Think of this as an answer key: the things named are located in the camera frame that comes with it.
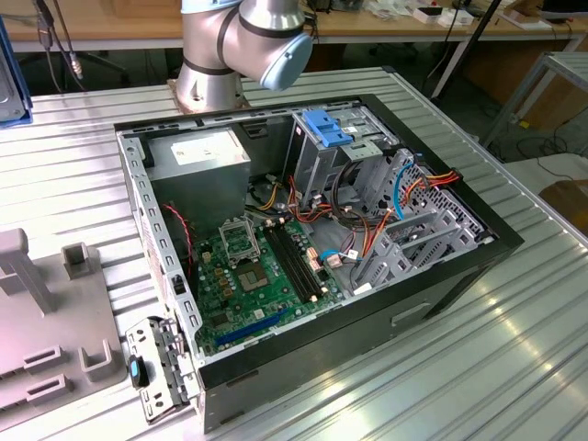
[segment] blue clip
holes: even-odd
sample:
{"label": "blue clip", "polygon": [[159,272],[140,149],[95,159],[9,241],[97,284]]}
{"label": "blue clip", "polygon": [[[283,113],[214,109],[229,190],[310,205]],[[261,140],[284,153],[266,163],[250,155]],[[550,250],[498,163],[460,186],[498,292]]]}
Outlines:
{"label": "blue clip", "polygon": [[324,110],[309,110],[302,116],[311,130],[321,138],[325,147],[336,147],[353,142],[353,138],[344,133],[336,119],[331,118]]}

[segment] workbench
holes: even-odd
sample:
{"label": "workbench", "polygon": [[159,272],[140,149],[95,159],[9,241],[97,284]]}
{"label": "workbench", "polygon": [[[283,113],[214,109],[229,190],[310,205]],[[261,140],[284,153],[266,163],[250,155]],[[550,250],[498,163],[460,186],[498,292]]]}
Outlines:
{"label": "workbench", "polygon": [[[452,308],[248,413],[207,439],[585,439],[586,239],[395,73],[312,73],[253,106],[376,94],[525,239]],[[34,98],[35,123],[2,131],[0,228],[35,258],[78,241],[101,253],[119,334],[162,315],[130,214],[113,123],[178,115],[166,86]],[[144,422],[127,378],[0,439],[205,439],[185,409]]]}

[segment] metal slotted surface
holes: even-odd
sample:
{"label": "metal slotted surface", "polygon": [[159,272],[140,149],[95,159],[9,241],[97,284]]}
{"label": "metal slotted surface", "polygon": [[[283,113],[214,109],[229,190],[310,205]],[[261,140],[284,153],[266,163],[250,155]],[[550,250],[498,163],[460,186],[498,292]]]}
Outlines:
{"label": "metal slotted surface", "polygon": [[588,53],[554,52],[547,57],[546,63],[568,81],[588,91]]}
{"label": "metal slotted surface", "polygon": [[[526,240],[449,311],[209,434],[207,439],[585,439],[588,258],[573,234],[459,128],[380,69],[313,73],[263,106],[374,93]],[[119,334],[162,314],[124,187],[112,123],[177,115],[167,87],[38,97],[35,124],[0,134],[0,228],[32,257],[99,248]],[[0,439],[204,439],[191,409],[148,427],[130,380]]]}

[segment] electronic component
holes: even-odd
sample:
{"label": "electronic component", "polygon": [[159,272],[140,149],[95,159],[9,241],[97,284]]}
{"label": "electronic component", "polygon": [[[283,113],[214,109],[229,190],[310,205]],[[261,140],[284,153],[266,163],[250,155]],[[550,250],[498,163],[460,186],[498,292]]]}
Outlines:
{"label": "electronic component", "polygon": [[321,282],[325,282],[331,277],[331,276],[329,276],[329,273],[327,273],[327,271],[325,269],[320,270],[319,272],[316,273],[316,275],[319,277]]}
{"label": "electronic component", "polygon": [[243,291],[249,292],[264,287],[267,281],[266,271],[258,262],[251,262],[237,266],[234,274],[239,279]]}
{"label": "electronic component", "polygon": [[309,265],[311,266],[311,268],[312,268],[312,271],[314,271],[315,273],[316,273],[317,271],[321,271],[321,269],[322,269],[322,266],[321,266],[321,264],[319,264],[319,262],[318,262],[318,261],[316,261],[316,260],[310,260],[310,261],[309,261]]}
{"label": "electronic component", "polygon": [[255,261],[259,257],[259,246],[248,219],[227,220],[219,232],[231,266],[236,266],[244,259]]}
{"label": "electronic component", "polygon": [[339,254],[331,254],[326,258],[325,262],[331,269],[343,266],[343,262],[341,262],[341,257],[339,257]]}
{"label": "electronic component", "polygon": [[319,254],[316,252],[314,247],[310,247],[306,249],[306,256],[309,259],[309,265],[312,268],[312,271],[315,273],[322,269],[321,263],[319,263]]}
{"label": "electronic component", "polygon": [[214,326],[215,328],[218,328],[219,326],[222,326],[223,324],[228,323],[229,317],[227,316],[227,314],[225,312],[223,312],[219,315],[215,315],[215,316],[211,317],[210,321],[212,322],[212,326]]}
{"label": "electronic component", "polygon": [[284,227],[280,225],[265,229],[264,236],[286,272],[288,280],[294,286],[300,301],[306,303],[311,301],[313,296],[322,297],[321,287]]}
{"label": "electronic component", "polygon": [[319,258],[319,254],[312,246],[306,249],[306,256],[309,258],[309,260],[315,260]]}

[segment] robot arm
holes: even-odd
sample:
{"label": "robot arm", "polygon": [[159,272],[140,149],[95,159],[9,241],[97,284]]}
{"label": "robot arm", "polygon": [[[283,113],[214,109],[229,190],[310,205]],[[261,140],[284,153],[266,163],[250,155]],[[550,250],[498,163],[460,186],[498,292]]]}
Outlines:
{"label": "robot arm", "polygon": [[179,102],[190,111],[239,106],[240,74],[284,90],[311,57],[298,0],[184,0]]}

